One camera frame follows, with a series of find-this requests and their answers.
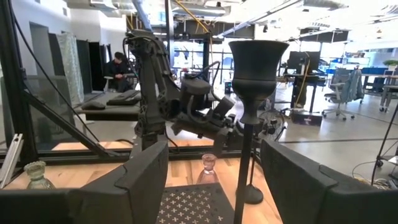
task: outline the curtain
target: curtain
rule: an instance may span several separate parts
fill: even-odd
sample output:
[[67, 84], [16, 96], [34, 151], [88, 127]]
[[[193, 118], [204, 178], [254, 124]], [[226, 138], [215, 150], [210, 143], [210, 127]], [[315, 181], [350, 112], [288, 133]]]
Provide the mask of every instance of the curtain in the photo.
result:
[[61, 50], [63, 69], [68, 82], [68, 89], [73, 105], [84, 101], [83, 80], [81, 79], [76, 37], [69, 33], [57, 36]]

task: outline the man sitting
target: man sitting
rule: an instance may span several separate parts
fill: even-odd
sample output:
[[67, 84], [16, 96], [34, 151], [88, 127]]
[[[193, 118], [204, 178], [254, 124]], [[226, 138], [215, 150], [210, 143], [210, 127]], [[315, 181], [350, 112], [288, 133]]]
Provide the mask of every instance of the man sitting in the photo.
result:
[[126, 74], [130, 73], [129, 65], [125, 60], [125, 56], [121, 52], [114, 54], [114, 59], [106, 64], [106, 76], [113, 77], [109, 85], [115, 88], [118, 93], [124, 93], [131, 89], [127, 81]]

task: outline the wooden table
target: wooden table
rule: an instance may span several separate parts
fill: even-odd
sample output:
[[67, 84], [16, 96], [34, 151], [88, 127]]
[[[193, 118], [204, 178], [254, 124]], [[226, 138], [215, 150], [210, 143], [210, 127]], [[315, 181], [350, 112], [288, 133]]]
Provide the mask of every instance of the wooden table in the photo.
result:
[[[209, 144], [211, 141], [206, 139], [179, 140], [175, 141], [179, 146], [197, 146]], [[108, 149], [126, 146], [123, 142], [102, 142], [101, 145]], [[54, 150], [84, 150], [80, 143], [62, 143]], [[236, 186], [238, 183], [239, 159], [220, 159], [216, 162], [215, 170], [227, 195], [231, 205], [235, 204]], [[87, 183], [107, 174], [121, 164], [90, 164], [90, 165], [72, 165], [72, 166], [48, 166], [45, 176], [51, 180], [57, 188], [79, 188]], [[192, 161], [172, 161], [169, 162], [166, 187], [192, 185], [197, 182], [199, 173], [203, 170], [203, 164], [200, 160]], [[29, 179], [24, 172], [5, 189], [25, 189]], [[253, 184], [264, 194], [264, 201], [259, 205], [245, 205], [243, 223], [268, 223], [281, 224], [278, 210], [272, 199], [268, 185], [265, 181], [261, 167], [256, 164], [254, 169]]]

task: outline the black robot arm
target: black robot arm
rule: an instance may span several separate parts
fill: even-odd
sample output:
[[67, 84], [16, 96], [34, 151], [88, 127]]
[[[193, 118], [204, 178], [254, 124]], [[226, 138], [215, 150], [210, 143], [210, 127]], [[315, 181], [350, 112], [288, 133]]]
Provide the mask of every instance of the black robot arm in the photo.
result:
[[[141, 150], [165, 136], [165, 122], [172, 122], [174, 134], [185, 130], [214, 140], [213, 153], [227, 146], [235, 149], [242, 134], [234, 115], [226, 116], [234, 101], [225, 96], [214, 109], [211, 85], [197, 77], [184, 77], [181, 87], [172, 79], [167, 51], [153, 33], [134, 30], [126, 34], [125, 44], [136, 57], [136, 70], [141, 86], [141, 109], [135, 127], [141, 139]], [[206, 114], [200, 112], [209, 109]]]

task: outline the small glass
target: small glass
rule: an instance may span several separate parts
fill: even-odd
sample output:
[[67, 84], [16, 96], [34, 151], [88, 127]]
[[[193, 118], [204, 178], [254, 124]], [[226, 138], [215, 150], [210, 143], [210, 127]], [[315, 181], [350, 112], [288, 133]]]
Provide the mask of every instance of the small glass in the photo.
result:
[[216, 172], [214, 171], [217, 157], [213, 154], [204, 154], [201, 159], [205, 168], [200, 173], [197, 184], [217, 183], [218, 177]]
[[27, 189], [55, 189], [53, 183], [44, 177], [45, 162], [31, 162], [24, 170], [30, 178]]

